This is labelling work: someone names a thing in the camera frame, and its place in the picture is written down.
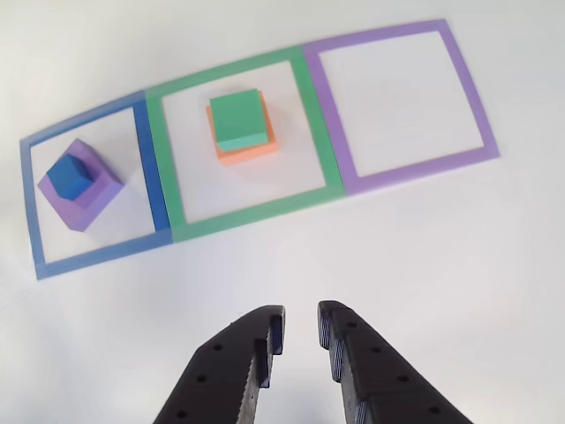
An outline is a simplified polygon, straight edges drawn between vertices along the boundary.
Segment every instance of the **purple tape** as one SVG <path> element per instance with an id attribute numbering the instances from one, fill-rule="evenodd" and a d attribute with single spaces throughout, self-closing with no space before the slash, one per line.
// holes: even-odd
<path id="1" fill-rule="evenodd" d="M 332 95 L 328 78 L 320 60 L 320 53 L 365 42 L 376 42 L 388 38 L 429 33 L 432 31 L 439 32 L 445 43 L 449 56 L 451 57 L 451 62 L 456 68 L 457 75 L 471 106 L 484 145 L 482 148 L 475 148 L 473 150 L 439 157 L 422 163 L 414 163 L 395 170 L 386 170 L 365 177 L 359 177 L 355 170 L 355 164 L 351 156 L 350 147 L 345 136 L 339 112 L 335 105 L 334 96 Z M 445 19 L 390 26 L 328 38 L 318 42 L 310 42 L 303 46 L 303 51 L 326 120 L 329 137 L 334 147 L 335 159 L 337 160 L 339 171 L 342 174 L 343 185 L 345 186 L 347 194 L 360 193 L 381 186 L 390 186 L 410 179 L 421 178 L 500 156 L 493 131 L 488 123 L 485 109 L 478 97 L 475 84 L 463 60 L 461 51 L 457 47 L 455 38 L 449 30 L 448 22 Z"/>

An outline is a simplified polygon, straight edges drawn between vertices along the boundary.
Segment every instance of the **green cube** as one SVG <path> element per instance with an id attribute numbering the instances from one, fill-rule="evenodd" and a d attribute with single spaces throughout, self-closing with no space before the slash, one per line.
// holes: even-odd
<path id="1" fill-rule="evenodd" d="M 215 137 L 223 152 L 268 142 L 259 90 L 240 91 L 210 100 Z"/>

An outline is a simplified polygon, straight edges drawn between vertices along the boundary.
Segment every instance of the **white background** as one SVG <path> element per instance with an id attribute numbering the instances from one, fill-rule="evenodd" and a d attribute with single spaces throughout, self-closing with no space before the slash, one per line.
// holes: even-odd
<path id="1" fill-rule="evenodd" d="M 483 146 L 439 32 L 320 57 L 360 177 Z"/>
<path id="2" fill-rule="evenodd" d="M 316 339 L 316 302 L 331 298 L 473 422 L 565 421 L 562 1 L 0 7 L 1 422 L 151 423 L 197 346 L 239 314 L 283 303 L 286 352 L 256 422 L 344 423 Z M 34 281 L 21 137 L 215 64 L 438 17 L 502 159 Z"/>
<path id="3" fill-rule="evenodd" d="M 208 123 L 210 99 L 257 88 L 279 151 L 226 166 Z M 195 223 L 323 187 L 326 183 L 290 62 L 262 66 L 162 99 L 185 219 Z"/>
<path id="4" fill-rule="evenodd" d="M 124 188 L 84 232 L 70 230 L 37 186 L 76 139 L 83 140 L 93 148 L 124 183 Z M 132 108 L 45 140 L 32 147 L 31 155 L 45 262 L 58 261 L 154 233 Z"/>

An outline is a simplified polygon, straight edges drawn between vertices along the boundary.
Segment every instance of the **blue cube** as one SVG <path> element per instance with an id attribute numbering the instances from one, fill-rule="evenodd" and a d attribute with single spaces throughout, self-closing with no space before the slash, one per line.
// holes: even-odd
<path id="1" fill-rule="evenodd" d="M 47 175 L 59 197 L 68 201 L 77 199 L 94 182 L 86 165 L 68 154 L 61 157 Z"/>

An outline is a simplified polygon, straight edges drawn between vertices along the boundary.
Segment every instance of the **stacked cubes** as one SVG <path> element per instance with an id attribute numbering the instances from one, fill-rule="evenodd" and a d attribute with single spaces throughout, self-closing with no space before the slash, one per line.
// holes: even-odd
<path id="1" fill-rule="evenodd" d="M 84 231 L 124 185 L 85 142 L 76 139 L 38 184 L 66 225 Z"/>
<path id="2" fill-rule="evenodd" d="M 278 150 L 261 91 L 252 89 L 210 100 L 207 107 L 215 151 L 226 165 Z"/>

